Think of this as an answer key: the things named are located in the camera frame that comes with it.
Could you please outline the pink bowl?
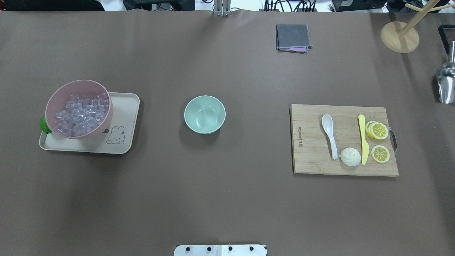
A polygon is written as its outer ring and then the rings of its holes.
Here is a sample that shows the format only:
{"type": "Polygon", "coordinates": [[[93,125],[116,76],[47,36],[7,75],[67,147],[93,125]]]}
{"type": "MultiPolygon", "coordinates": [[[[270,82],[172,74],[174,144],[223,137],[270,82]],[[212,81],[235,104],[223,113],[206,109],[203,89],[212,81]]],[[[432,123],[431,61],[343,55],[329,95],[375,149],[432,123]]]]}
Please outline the pink bowl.
{"type": "Polygon", "coordinates": [[[77,139],[77,140],[82,140],[82,139],[88,139],[95,137],[99,134],[101,134],[101,130],[107,130],[110,126],[110,123],[112,121],[113,117],[113,103],[111,96],[109,95],[109,92],[107,89],[101,85],[100,83],[93,81],[93,80],[76,80],[69,82],[62,86],[61,88],[57,89],[50,99],[47,102],[47,107],[45,109],[45,118],[47,120],[47,125],[48,127],[52,130],[52,133],[61,136],[63,138],[71,138],[71,139],[77,139]],[[95,130],[80,136],[80,137],[67,137],[63,136],[61,133],[59,133],[56,128],[55,128],[55,112],[58,109],[62,109],[64,102],[69,100],[71,95],[78,95],[78,96],[88,96],[88,97],[95,97],[98,94],[106,92],[108,93],[109,96],[109,110],[107,114],[107,118],[101,123],[99,127],[97,127],[95,130]]]}

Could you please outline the wooden mug tree stand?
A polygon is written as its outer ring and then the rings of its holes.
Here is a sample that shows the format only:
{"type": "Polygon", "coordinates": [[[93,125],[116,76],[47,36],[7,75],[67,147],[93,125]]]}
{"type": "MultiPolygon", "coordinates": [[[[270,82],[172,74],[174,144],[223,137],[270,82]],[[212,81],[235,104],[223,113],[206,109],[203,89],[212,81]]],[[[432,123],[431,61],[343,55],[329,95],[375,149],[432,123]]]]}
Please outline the wooden mug tree stand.
{"type": "Polygon", "coordinates": [[[435,7],[438,2],[438,0],[430,0],[422,8],[406,3],[405,7],[415,10],[417,13],[409,23],[394,21],[387,23],[381,28],[380,38],[385,46],[401,54],[411,53],[416,50],[419,45],[419,34],[414,28],[416,24],[429,12],[455,6],[454,4],[447,4],[435,7]]]}

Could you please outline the mint green bowl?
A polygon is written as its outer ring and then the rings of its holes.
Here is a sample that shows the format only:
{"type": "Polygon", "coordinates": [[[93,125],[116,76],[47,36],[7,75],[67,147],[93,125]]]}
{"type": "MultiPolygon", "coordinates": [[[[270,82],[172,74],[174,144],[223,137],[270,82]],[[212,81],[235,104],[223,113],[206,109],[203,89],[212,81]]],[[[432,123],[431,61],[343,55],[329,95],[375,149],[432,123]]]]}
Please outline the mint green bowl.
{"type": "Polygon", "coordinates": [[[190,100],[183,114],[186,125],[195,133],[203,135],[218,131],[226,119],[223,103],[209,95],[201,95],[190,100]]]}

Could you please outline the lower lemon slice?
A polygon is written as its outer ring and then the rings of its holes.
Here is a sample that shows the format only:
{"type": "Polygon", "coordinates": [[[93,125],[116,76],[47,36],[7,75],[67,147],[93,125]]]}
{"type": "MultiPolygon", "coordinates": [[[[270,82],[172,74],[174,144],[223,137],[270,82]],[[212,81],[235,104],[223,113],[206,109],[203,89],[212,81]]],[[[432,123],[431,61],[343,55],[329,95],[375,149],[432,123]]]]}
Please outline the lower lemon slice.
{"type": "Polygon", "coordinates": [[[390,159],[390,152],[386,147],[376,145],[371,149],[371,157],[375,162],[385,163],[390,159]]]}

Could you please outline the black frame at edge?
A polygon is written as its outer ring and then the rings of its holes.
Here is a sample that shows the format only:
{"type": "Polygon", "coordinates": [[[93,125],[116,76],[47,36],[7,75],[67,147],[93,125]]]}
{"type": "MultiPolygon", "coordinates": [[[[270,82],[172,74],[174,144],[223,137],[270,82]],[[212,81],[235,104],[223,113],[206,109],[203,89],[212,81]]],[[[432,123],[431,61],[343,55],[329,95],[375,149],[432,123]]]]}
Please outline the black frame at edge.
{"type": "Polygon", "coordinates": [[[449,54],[451,42],[455,41],[455,25],[442,24],[439,26],[438,31],[446,54],[449,54]]]}

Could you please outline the lemon slice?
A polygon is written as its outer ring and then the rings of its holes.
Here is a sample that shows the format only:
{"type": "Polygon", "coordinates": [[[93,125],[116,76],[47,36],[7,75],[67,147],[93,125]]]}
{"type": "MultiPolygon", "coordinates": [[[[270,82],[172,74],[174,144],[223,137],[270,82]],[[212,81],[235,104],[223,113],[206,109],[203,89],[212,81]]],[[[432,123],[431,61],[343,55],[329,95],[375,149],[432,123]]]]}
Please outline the lemon slice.
{"type": "Polygon", "coordinates": [[[371,126],[371,131],[377,140],[383,140],[389,135],[389,129],[384,124],[378,122],[371,126]]]}
{"type": "Polygon", "coordinates": [[[371,131],[371,126],[374,125],[375,123],[376,123],[376,121],[369,121],[365,125],[365,132],[366,132],[367,136],[369,136],[371,138],[376,138],[371,131]]]}
{"type": "Polygon", "coordinates": [[[375,162],[385,163],[390,159],[390,152],[386,147],[376,145],[371,149],[371,157],[375,162]]]}

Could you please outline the bamboo cutting board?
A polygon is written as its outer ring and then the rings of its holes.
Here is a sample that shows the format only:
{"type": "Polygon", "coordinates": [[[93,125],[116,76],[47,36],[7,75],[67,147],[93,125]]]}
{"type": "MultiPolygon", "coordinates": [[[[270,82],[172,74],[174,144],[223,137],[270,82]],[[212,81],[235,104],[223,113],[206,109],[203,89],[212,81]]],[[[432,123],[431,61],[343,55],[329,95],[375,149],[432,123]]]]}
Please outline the bamboo cutting board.
{"type": "Polygon", "coordinates": [[[349,147],[362,151],[358,122],[360,114],[365,116],[366,122],[376,121],[389,126],[386,109],[383,107],[292,104],[290,120],[294,173],[384,177],[399,175],[394,145],[390,138],[365,138],[370,148],[381,145],[389,150],[390,159],[385,163],[376,162],[370,154],[366,164],[355,167],[343,164],[341,159],[332,159],[330,141],[322,125],[325,114],[333,120],[334,140],[339,153],[349,147]]]}

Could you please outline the beige rabbit tray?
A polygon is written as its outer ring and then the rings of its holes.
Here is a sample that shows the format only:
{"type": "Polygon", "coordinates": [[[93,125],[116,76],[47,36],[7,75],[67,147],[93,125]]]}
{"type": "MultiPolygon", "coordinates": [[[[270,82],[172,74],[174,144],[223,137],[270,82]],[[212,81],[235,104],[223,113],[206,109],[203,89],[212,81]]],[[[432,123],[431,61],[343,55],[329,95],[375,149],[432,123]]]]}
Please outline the beige rabbit tray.
{"type": "Polygon", "coordinates": [[[135,123],[138,118],[140,99],[136,94],[110,92],[113,117],[106,132],[83,140],[62,138],[53,133],[42,132],[39,146],[44,150],[125,154],[132,146],[135,123]]]}

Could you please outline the grey folded cloth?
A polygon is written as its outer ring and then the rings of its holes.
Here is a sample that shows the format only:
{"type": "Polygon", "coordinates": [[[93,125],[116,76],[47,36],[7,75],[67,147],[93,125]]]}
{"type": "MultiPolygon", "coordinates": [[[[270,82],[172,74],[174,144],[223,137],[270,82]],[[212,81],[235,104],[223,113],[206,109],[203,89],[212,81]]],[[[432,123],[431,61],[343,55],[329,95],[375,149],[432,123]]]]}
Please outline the grey folded cloth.
{"type": "Polygon", "coordinates": [[[277,50],[307,53],[313,47],[306,24],[277,24],[275,31],[277,50]]]}

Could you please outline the aluminium post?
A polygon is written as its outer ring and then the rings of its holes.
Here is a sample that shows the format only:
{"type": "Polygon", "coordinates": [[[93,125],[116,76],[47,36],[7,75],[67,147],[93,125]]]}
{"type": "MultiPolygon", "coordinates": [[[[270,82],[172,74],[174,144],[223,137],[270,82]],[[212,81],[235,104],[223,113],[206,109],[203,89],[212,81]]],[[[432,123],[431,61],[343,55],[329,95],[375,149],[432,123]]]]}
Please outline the aluminium post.
{"type": "Polygon", "coordinates": [[[214,0],[213,14],[217,17],[231,16],[231,0],[214,0]]]}

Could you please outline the metal ice scoop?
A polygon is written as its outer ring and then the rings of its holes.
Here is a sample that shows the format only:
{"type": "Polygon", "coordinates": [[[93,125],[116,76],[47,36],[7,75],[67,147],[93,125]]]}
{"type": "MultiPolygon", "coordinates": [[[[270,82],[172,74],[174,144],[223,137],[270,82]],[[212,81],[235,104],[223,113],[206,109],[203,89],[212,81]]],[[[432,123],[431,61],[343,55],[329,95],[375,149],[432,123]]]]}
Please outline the metal ice scoop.
{"type": "Polygon", "coordinates": [[[437,72],[439,100],[444,104],[455,102],[455,42],[450,43],[449,60],[437,72]]]}

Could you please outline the yellow plastic knife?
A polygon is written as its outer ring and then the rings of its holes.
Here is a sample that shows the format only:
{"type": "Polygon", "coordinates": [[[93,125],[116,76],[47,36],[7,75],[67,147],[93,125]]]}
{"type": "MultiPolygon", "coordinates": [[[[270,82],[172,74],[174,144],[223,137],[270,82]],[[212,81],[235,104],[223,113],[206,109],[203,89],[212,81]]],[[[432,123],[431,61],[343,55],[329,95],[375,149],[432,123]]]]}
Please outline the yellow plastic knife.
{"type": "Polygon", "coordinates": [[[362,159],[361,164],[366,165],[369,155],[369,144],[366,141],[366,120],[365,116],[362,114],[358,115],[358,125],[361,138],[361,147],[362,147],[362,159]]]}

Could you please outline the back lemon slice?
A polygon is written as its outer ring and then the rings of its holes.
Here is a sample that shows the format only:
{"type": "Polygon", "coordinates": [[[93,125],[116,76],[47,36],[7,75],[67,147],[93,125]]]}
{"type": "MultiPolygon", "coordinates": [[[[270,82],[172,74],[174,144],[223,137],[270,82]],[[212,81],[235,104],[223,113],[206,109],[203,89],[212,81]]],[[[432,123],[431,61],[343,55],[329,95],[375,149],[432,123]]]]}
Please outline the back lemon slice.
{"type": "Polygon", "coordinates": [[[371,138],[376,138],[371,131],[371,126],[374,125],[375,123],[376,123],[376,121],[369,121],[365,125],[365,132],[366,132],[367,136],[369,136],[371,138]]]}

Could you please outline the upper lemon slice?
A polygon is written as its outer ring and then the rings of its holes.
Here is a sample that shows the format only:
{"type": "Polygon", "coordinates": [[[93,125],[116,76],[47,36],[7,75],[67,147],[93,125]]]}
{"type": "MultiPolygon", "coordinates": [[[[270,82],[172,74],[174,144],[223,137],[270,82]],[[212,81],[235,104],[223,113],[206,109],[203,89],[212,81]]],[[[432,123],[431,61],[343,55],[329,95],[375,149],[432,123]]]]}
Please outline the upper lemon slice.
{"type": "Polygon", "coordinates": [[[384,124],[378,122],[371,126],[371,131],[377,140],[383,140],[389,135],[389,129],[384,124]]]}

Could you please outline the white bracket plate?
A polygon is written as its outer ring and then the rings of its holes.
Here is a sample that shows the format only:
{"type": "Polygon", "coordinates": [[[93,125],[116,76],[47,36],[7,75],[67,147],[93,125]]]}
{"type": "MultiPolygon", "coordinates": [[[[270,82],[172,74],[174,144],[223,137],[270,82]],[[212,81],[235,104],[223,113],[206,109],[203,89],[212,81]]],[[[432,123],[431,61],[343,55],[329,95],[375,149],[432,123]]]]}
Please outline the white bracket plate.
{"type": "Polygon", "coordinates": [[[224,244],[224,245],[180,245],[174,256],[267,256],[266,245],[224,244]]]}

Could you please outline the green lime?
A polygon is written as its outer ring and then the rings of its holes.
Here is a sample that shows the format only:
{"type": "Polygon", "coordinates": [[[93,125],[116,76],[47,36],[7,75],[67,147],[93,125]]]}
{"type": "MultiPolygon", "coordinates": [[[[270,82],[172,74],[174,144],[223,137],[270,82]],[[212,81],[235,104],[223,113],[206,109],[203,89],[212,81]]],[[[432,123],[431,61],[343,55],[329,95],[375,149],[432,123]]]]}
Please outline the green lime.
{"type": "Polygon", "coordinates": [[[47,120],[46,120],[45,115],[43,115],[40,118],[39,127],[41,128],[41,131],[44,132],[44,133],[52,133],[52,130],[47,125],[47,120]]]}

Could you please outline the white ceramic spoon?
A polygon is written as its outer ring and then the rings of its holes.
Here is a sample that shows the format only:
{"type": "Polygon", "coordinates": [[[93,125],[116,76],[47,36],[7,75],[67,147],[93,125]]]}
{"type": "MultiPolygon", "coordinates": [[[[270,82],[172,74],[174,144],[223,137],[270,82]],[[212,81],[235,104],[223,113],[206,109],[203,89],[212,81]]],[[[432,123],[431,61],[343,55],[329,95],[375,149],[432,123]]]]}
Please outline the white ceramic spoon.
{"type": "Polygon", "coordinates": [[[322,117],[322,125],[325,133],[328,136],[328,139],[330,141],[330,147],[331,147],[331,158],[333,160],[336,160],[338,158],[338,150],[336,146],[336,141],[334,138],[334,132],[333,132],[333,119],[331,115],[325,114],[322,117]]]}

